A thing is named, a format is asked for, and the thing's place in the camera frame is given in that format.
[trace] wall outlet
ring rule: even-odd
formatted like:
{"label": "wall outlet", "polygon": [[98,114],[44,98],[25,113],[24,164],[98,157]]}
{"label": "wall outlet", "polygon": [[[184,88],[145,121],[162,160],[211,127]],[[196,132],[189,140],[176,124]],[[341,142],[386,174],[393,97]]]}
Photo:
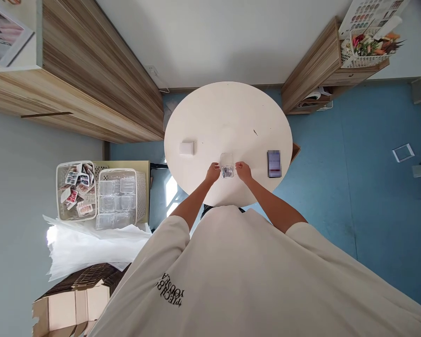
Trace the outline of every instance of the wall outlet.
{"label": "wall outlet", "polygon": [[150,75],[154,75],[154,76],[157,76],[158,75],[158,71],[157,71],[157,69],[154,66],[145,66],[145,69],[147,70],[147,72]]}

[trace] cardboard box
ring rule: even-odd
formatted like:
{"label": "cardboard box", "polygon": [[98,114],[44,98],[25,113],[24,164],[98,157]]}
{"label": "cardboard box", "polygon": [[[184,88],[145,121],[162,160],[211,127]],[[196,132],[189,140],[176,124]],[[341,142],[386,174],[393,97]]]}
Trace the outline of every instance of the cardboard box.
{"label": "cardboard box", "polygon": [[33,337],[86,336],[100,318],[125,271],[96,264],[59,282],[33,303]]}

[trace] white wall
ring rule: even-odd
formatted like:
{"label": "white wall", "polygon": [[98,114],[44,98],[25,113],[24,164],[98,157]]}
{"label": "white wall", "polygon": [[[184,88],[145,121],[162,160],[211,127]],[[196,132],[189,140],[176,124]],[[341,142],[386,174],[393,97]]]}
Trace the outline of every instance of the white wall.
{"label": "white wall", "polygon": [[42,214],[56,217],[59,163],[101,160],[102,141],[0,114],[0,336],[31,336],[31,304],[52,285]]}
{"label": "white wall", "polygon": [[[351,0],[97,0],[159,88],[217,81],[284,83],[329,21]],[[373,78],[421,76],[421,0],[397,31],[405,45]]]}
{"label": "white wall", "polygon": [[406,40],[404,45],[390,57],[390,65],[372,79],[421,76],[421,0],[410,1],[402,13],[402,20],[395,32]]}

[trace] smartphone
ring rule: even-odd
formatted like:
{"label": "smartphone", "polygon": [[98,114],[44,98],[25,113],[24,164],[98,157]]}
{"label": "smartphone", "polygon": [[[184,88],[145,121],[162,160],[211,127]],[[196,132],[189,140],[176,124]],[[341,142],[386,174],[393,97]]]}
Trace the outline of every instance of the smartphone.
{"label": "smartphone", "polygon": [[268,150],[267,151],[267,161],[268,161],[268,178],[280,178],[280,177],[282,177],[281,151],[279,151],[279,150]]}

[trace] wooden cabinet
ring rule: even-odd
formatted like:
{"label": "wooden cabinet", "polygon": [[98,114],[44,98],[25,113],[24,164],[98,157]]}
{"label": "wooden cabinet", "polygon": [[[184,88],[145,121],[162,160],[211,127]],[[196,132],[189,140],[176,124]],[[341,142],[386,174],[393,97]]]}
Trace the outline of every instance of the wooden cabinet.
{"label": "wooden cabinet", "polygon": [[164,138],[158,88],[94,0],[43,0],[38,15],[41,64],[0,72],[0,112],[114,143]]}
{"label": "wooden cabinet", "polygon": [[[387,59],[373,67],[341,68],[338,24],[334,18],[283,85],[283,111],[286,115],[315,112],[389,64]],[[332,95],[321,96],[318,100],[306,99],[320,86],[330,87]]]}

